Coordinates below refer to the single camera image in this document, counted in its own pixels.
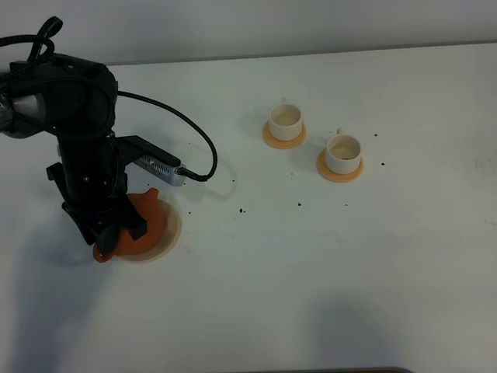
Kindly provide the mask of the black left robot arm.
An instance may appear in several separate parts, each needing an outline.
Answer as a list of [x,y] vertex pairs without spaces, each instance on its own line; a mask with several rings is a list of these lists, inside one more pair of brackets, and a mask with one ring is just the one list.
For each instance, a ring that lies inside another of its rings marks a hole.
[[1,132],[28,138],[45,131],[57,138],[61,160],[47,167],[63,209],[100,256],[111,255],[120,233],[134,239],[146,221],[127,197],[127,175],[119,139],[113,133],[117,82],[100,63],[56,54],[22,74],[25,62],[2,75]]

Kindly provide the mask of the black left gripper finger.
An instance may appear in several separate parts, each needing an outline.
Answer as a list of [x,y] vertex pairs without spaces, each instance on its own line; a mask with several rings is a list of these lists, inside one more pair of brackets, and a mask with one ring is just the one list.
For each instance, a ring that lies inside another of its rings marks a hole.
[[93,256],[112,256],[120,237],[119,227],[106,227],[96,233]]
[[139,239],[148,232],[148,224],[142,217],[131,218],[126,223],[126,230],[132,239]]

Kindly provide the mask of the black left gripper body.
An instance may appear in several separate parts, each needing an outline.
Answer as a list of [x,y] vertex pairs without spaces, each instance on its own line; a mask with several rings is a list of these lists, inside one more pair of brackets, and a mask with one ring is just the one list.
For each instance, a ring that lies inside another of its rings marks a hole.
[[141,217],[127,196],[127,175],[112,132],[89,141],[58,138],[61,161],[47,176],[61,192],[63,210],[77,225],[87,244],[106,227],[126,230],[131,218]]

